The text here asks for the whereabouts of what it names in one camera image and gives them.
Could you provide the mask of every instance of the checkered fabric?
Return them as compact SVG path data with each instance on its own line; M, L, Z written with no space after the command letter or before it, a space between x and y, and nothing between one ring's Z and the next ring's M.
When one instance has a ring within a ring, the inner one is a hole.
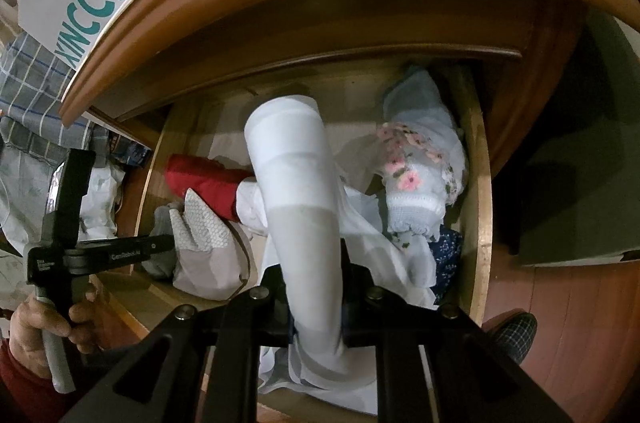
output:
M69 148L108 154L108 131L79 118L68 129L58 110L74 71L27 33L6 45L0 57L0 134L7 145L52 166Z
M65 129L58 116L73 70L27 33L0 58L0 108L31 132L66 148L87 148L92 123L79 118Z
M498 327L493 334L494 342L519 365L529 353L537 330L535 316L518 313Z

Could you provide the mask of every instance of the bolt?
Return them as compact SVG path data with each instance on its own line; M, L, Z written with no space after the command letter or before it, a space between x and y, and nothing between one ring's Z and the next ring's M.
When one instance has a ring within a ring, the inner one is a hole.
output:
M249 290L249 297L254 300L262 300L269 296L269 289L264 286L255 286Z
M382 300L382 297L385 295L385 291L380 288L380 286L372 286L367 289L367 298L369 300Z
M189 304L183 304L182 306L178 306L174 311L174 316L178 320L189 320L191 317L196 314L196 308Z
M443 304L440 306L440 314L446 319L455 320L458 318L459 313L460 310L458 306L454 306L453 304Z

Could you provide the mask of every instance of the hand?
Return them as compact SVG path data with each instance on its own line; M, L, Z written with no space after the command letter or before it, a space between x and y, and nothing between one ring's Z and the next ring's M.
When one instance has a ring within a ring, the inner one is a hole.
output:
M40 378L51 378L47 356L42 343L42 329L59 337L68 338L85 355L95 349L96 291L93 286L86 293L86 300L71 307L69 318L78 326L73 329L52 306L44 304L31 294L20 304L11 317L9 349L14 358Z

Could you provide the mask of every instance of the red cloth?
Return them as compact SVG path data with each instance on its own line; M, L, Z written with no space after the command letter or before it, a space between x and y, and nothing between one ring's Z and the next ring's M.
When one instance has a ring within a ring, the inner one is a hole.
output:
M25 421L22 415L31 423L58 423L75 401L69 395L58 394L50 379L25 369L11 354L7 340L0 343L0 384L4 384L0 385L0 399L6 397L6 392L13 399L4 399L0 408L0 421L6 423Z
M236 222L240 221L236 213L238 185L253 175L246 170L226 169L214 159L185 154L172 154L164 171L174 194L184 198L187 189L193 189L218 216Z

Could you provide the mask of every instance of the wooden floor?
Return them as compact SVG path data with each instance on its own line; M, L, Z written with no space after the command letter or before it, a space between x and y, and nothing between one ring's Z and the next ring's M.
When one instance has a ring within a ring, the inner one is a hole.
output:
M514 310L538 319L524 370L576 423L602 422L640 363L640 263L517 267L495 244L483 327Z

